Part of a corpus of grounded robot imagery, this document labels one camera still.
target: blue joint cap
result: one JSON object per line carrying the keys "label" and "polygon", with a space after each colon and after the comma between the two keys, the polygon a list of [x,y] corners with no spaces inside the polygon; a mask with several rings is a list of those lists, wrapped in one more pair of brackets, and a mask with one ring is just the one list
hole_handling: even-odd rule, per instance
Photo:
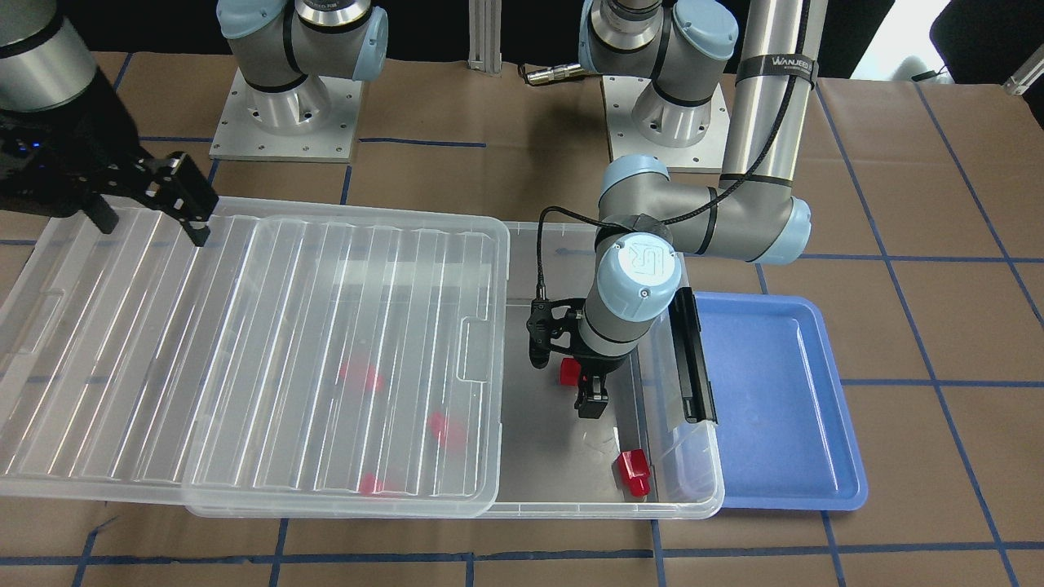
{"label": "blue joint cap", "polygon": [[674,24],[689,44],[713,60],[728,61],[736,49],[736,17],[714,0],[678,0]]}
{"label": "blue joint cap", "polygon": [[776,237],[776,242],[767,251],[755,259],[755,263],[766,265],[785,265],[792,263],[808,244],[808,237],[812,234],[812,211],[804,199],[791,198],[793,205],[790,207],[790,217],[787,218],[783,232]]}
{"label": "blue joint cap", "polygon": [[584,69],[597,73],[598,70],[595,69],[594,60],[591,57],[591,27],[587,24],[588,19],[591,18],[592,4],[594,4],[594,0],[585,0],[584,9],[580,10],[580,43],[576,51],[576,61]]}
{"label": "blue joint cap", "polygon": [[374,6],[370,14],[370,26],[362,40],[359,61],[355,62],[352,79],[373,81],[384,69],[384,56],[388,51],[388,14],[380,6]]}
{"label": "blue joint cap", "polygon": [[669,242],[645,232],[618,238],[598,263],[598,296],[627,322],[646,322],[667,309],[682,281],[682,256]]}
{"label": "blue joint cap", "polygon": [[286,0],[219,0],[217,22],[226,39],[242,39],[257,32],[283,14]]}
{"label": "blue joint cap", "polygon": [[619,182],[639,173],[660,173],[670,179],[667,166],[651,155],[624,155],[606,167],[606,172],[601,177],[601,195],[606,195],[606,192]]}

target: blue tray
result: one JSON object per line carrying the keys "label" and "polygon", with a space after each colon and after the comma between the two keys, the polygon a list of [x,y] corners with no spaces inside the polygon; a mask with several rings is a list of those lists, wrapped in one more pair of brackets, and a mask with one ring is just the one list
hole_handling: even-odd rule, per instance
{"label": "blue tray", "polygon": [[862,468],[823,315],[784,296],[696,295],[725,508],[856,510]]}

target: metal pole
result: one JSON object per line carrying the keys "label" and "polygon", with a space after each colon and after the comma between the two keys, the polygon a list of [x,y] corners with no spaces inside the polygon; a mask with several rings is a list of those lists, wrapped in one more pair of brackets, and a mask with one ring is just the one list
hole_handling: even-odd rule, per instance
{"label": "metal pole", "polygon": [[500,75],[500,3],[501,0],[469,0],[471,53],[468,67]]}

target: transparent lid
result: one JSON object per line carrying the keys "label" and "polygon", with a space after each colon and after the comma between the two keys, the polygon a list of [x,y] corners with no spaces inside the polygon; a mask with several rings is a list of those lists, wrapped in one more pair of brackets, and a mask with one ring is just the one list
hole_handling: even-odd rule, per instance
{"label": "transparent lid", "polygon": [[0,493],[469,517],[497,494],[508,235],[222,198],[207,246],[52,220],[0,309]]}

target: logo on robot cap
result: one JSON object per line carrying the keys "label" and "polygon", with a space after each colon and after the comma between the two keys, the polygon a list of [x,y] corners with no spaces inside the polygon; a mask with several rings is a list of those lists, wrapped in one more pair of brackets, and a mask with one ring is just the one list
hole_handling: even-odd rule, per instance
{"label": "logo on robot cap", "polygon": [[663,272],[663,249],[650,244],[634,243],[631,252],[631,268],[635,275],[655,276]]}

